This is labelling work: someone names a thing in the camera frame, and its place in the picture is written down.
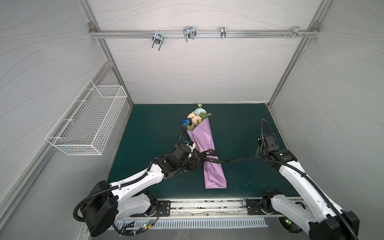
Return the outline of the mint fake flower stem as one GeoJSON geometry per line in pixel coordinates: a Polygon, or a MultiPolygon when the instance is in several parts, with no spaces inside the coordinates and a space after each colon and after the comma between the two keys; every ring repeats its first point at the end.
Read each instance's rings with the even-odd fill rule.
{"type": "Polygon", "coordinates": [[[203,120],[210,117],[212,113],[208,113],[204,108],[203,104],[197,104],[197,108],[194,110],[194,114],[198,117],[200,117],[203,120]]]}

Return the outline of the pink purple wrapping paper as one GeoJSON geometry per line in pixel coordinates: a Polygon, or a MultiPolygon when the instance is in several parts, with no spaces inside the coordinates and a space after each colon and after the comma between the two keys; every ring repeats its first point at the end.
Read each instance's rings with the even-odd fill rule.
{"type": "MultiPolygon", "coordinates": [[[[199,152],[215,150],[209,118],[203,120],[193,131],[187,130],[187,133],[199,152]]],[[[227,180],[222,165],[205,162],[204,181],[206,189],[226,189],[227,180]]]]}

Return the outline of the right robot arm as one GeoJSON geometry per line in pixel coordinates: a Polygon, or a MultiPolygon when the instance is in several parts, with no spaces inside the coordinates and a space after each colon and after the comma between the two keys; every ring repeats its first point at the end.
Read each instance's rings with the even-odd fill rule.
{"type": "Polygon", "coordinates": [[[296,224],[311,240],[356,240],[360,220],[331,200],[305,172],[289,150],[281,150],[274,134],[258,137],[256,156],[279,172],[295,188],[307,204],[304,209],[278,190],[267,191],[261,209],[271,215],[278,212],[296,224]]]}

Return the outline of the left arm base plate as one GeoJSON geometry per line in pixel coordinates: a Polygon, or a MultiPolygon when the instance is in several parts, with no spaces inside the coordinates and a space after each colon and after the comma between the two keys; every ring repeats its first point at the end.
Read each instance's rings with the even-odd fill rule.
{"type": "Polygon", "coordinates": [[[171,212],[170,201],[157,201],[152,203],[143,214],[134,214],[131,217],[169,217],[171,212]]]}

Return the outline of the peach fake flower stem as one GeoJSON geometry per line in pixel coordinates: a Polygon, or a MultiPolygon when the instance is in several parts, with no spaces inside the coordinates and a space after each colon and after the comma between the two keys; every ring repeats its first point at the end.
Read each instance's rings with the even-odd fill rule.
{"type": "Polygon", "coordinates": [[[196,115],[194,112],[190,113],[188,116],[187,116],[188,119],[191,120],[192,124],[194,126],[197,126],[198,124],[201,123],[202,121],[202,117],[199,116],[199,115],[196,115]]]}

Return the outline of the blue fake flower stem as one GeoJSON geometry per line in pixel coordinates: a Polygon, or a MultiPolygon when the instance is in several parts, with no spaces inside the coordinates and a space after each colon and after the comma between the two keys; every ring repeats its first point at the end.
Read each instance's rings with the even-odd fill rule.
{"type": "Polygon", "coordinates": [[[186,118],[186,119],[182,120],[181,124],[184,125],[184,126],[191,126],[192,121],[191,121],[191,119],[186,118]]]}

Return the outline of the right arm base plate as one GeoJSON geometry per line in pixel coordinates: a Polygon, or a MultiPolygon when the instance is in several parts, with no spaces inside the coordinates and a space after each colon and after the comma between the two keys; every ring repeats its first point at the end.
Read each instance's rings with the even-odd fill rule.
{"type": "Polygon", "coordinates": [[[280,213],[272,208],[269,200],[265,199],[243,199],[242,205],[247,209],[248,215],[279,215],[280,213]]]}

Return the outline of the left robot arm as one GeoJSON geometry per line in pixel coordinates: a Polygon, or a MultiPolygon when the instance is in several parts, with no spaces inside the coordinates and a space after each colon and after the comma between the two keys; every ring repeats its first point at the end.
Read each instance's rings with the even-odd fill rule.
{"type": "Polygon", "coordinates": [[[84,222],[92,237],[97,237],[115,225],[115,221],[136,214],[156,212],[158,200],[144,190],[177,173],[190,172],[204,164],[203,154],[194,147],[180,144],[174,150],[150,162],[143,171],[124,180],[108,184],[97,183],[87,197],[73,210],[73,218],[84,222]]]}

